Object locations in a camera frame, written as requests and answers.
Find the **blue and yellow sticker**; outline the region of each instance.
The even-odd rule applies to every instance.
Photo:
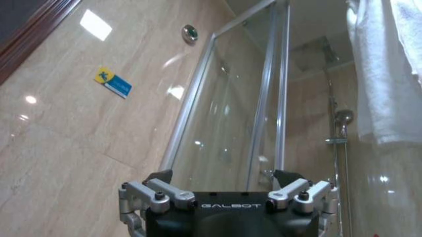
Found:
[[[111,70],[106,67],[100,67],[99,72],[95,76],[98,83],[103,84],[114,93],[127,98],[132,86],[127,83]]]

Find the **wooden door frame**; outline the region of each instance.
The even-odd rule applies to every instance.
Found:
[[[0,85],[55,30],[82,0],[47,0],[26,24],[0,45]]]

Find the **metal pole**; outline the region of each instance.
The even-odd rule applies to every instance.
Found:
[[[346,191],[347,191],[347,216],[349,216],[349,236],[353,236],[351,230],[351,207],[350,207],[350,189],[349,189],[349,164],[347,164],[347,143],[345,143],[345,164],[346,164]]]
[[[337,102],[333,91],[333,80],[330,74],[327,72],[327,68],[323,68],[323,73],[327,79],[329,84],[329,107],[330,107],[330,139],[337,138],[337,127],[335,127],[335,110],[337,110]],[[337,196],[338,196],[338,236],[343,237],[343,216],[342,216],[342,187],[339,180],[339,163],[338,163],[338,149],[337,149],[337,140],[333,143],[333,155],[334,155],[334,179],[333,183],[337,186]]]
[[[286,144],[286,120],[287,120],[287,69],[289,69],[289,35],[290,35],[290,5],[283,8],[283,30],[282,30],[282,56],[279,71],[278,91],[278,116],[277,116],[277,138],[275,138],[275,162],[274,168],[285,170],[285,144]]]
[[[165,157],[159,166],[159,170],[166,170],[166,169],[173,168],[177,152],[178,152],[181,141],[182,141],[182,135],[183,135],[187,120],[191,114],[195,98],[198,95],[201,95],[201,91],[199,91],[201,84],[203,82],[203,75],[205,75],[209,59],[210,59],[213,49],[214,49],[214,42],[215,42],[215,34],[213,34],[210,37],[206,50],[203,51],[203,55],[201,57],[201,61],[197,66],[193,82],[191,82],[190,89],[183,101],[178,122],[175,125],[175,129],[173,131],[173,135],[171,135],[170,142],[167,145],[167,149],[166,149]]]
[[[269,91],[273,78],[273,62],[274,62],[274,52],[275,52],[275,37],[277,37],[277,9],[275,4],[271,5],[270,9],[270,32],[269,32],[269,43],[266,47],[265,63],[263,63],[263,79],[262,87],[259,93],[259,101],[255,112],[255,123],[251,137],[251,145],[249,152],[249,176],[246,183],[246,190],[250,189],[251,176],[253,176],[253,160],[259,155],[261,141],[263,137],[265,130],[265,117],[267,114],[267,101],[269,101]]]

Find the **marble wall tile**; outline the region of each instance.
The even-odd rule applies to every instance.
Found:
[[[358,81],[354,64],[329,70],[338,110],[358,116]],[[289,83],[286,170],[313,180],[333,178],[329,137],[327,84],[323,73]],[[358,123],[349,125],[349,177],[346,192],[345,148],[338,146],[342,188],[343,233],[350,236],[347,202],[351,202],[353,236],[418,237],[422,235],[422,146],[418,144],[363,143]]]
[[[36,124],[0,157],[2,236],[107,236],[118,187],[142,179],[134,168]]]
[[[112,27],[104,41],[80,26],[87,10]],[[223,0],[82,1],[0,86],[2,236],[128,235],[118,187],[156,171],[205,44],[233,17]],[[126,100],[95,82],[100,66],[132,84]]]

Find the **white towel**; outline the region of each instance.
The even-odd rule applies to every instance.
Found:
[[[409,11],[409,6],[416,6],[413,0],[350,0],[347,3],[359,83],[361,140],[374,138],[380,144],[422,142],[422,90],[412,73],[422,75],[421,29],[412,31],[420,24],[421,10]]]
[[[422,86],[422,0],[392,0],[398,38]]]

